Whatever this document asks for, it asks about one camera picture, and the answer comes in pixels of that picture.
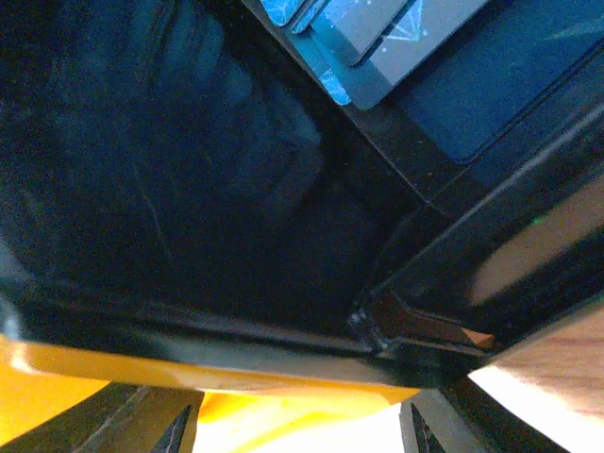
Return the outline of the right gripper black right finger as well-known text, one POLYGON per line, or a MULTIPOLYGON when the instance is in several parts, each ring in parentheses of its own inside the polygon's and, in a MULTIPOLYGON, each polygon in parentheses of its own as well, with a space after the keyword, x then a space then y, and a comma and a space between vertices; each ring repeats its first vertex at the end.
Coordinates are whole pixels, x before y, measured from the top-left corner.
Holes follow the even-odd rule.
POLYGON ((424 389, 399 413, 406 452, 563 452, 465 377, 424 389))

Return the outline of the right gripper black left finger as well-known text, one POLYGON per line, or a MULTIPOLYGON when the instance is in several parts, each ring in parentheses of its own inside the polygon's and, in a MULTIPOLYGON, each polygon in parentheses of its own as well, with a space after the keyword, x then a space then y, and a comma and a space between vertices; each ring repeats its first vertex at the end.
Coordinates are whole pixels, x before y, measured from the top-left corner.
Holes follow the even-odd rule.
POLYGON ((3 452, 191 452, 198 391, 111 383, 1 446, 3 452))

